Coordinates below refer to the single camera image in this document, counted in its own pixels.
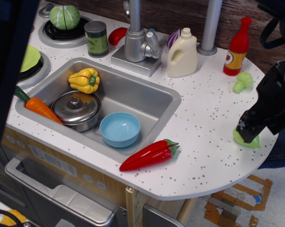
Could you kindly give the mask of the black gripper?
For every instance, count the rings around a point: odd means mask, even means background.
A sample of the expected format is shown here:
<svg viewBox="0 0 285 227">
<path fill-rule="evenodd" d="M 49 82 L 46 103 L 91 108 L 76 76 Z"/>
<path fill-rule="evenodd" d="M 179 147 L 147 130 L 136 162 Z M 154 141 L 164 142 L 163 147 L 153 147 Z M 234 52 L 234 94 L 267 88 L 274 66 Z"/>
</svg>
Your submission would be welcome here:
<svg viewBox="0 0 285 227">
<path fill-rule="evenodd" d="M 285 60 L 276 62 L 256 87 L 257 102 L 240 118 L 235 131 L 251 143 L 265 127 L 274 134 L 285 128 Z"/>
</svg>

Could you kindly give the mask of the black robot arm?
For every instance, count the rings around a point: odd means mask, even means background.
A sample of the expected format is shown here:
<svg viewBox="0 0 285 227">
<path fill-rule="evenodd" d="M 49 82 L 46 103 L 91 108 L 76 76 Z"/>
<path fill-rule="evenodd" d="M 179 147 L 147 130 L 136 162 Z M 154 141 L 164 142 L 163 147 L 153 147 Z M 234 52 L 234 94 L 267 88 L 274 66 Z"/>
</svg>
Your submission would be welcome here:
<svg viewBox="0 0 285 227">
<path fill-rule="evenodd" d="M 258 7 L 273 18 L 260 36 L 263 48 L 285 43 L 285 0 L 260 0 Z M 285 129 L 285 60 L 277 61 L 256 87 L 257 102 L 241 116 L 235 131 L 251 143 L 264 128 L 274 135 Z"/>
</svg>

